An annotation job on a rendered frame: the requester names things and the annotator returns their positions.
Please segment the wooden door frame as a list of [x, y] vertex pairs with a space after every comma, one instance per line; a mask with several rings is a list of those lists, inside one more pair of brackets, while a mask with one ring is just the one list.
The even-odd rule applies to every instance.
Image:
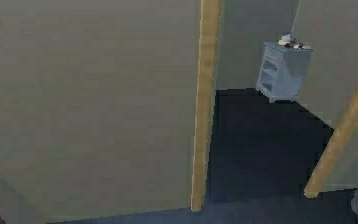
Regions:
[[[204, 205], [207, 173], [207, 151], [210, 140], [214, 75], [217, 57], [217, 41], [220, 27], [221, 0], [200, 0], [200, 22], [197, 62], [197, 90], [195, 134], [190, 208], [199, 212]], [[315, 198], [332, 172], [344, 147], [349, 143], [358, 126], [358, 84], [354, 95], [341, 114], [328, 146], [315, 166], [303, 195]]]

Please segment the pale blue bedside cabinet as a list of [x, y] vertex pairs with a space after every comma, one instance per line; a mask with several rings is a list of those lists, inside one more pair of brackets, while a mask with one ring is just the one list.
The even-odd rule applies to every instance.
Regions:
[[265, 95], [270, 103], [295, 101], [312, 52], [310, 46], [295, 49], [275, 42], [264, 42], [256, 90]]

